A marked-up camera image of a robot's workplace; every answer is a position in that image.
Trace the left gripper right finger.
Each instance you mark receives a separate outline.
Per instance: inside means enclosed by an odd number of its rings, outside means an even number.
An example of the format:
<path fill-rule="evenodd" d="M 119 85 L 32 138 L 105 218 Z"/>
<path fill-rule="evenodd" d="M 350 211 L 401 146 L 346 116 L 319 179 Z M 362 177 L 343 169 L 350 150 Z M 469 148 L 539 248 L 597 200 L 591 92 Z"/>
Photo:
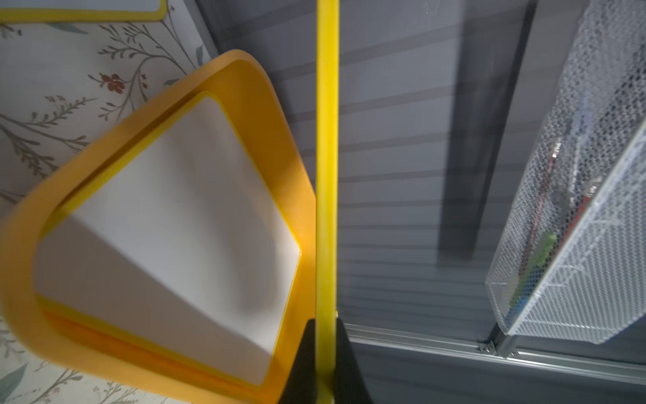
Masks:
<path fill-rule="evenodd" d="M 335 402 L 373 404 L 341 318 L 336 320 Z"/>

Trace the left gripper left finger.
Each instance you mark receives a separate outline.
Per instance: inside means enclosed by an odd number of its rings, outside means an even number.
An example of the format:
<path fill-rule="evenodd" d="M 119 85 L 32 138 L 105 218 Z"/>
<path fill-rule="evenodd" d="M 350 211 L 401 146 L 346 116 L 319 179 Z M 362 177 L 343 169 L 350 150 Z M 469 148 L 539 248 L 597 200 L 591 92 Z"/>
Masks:
<path fill-rule="evenodd" d="M 314 404 L 316 402 L 315 332 L 316 321 L 311 319 L 304 329 L 279 404 Z"/>

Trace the yellow plastic storage box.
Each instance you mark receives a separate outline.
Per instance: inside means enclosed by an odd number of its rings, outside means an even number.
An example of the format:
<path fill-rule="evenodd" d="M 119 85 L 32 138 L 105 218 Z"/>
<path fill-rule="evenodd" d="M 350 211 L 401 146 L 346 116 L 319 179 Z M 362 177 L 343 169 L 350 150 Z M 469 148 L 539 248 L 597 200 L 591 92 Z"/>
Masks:
<path fill-rule="evenodd" d="M 1 307 L 40 357 L 195 403 L 275 403 L 315 315 L 316 198 L 266 72 L 231 50 L 13 210 Z"/>

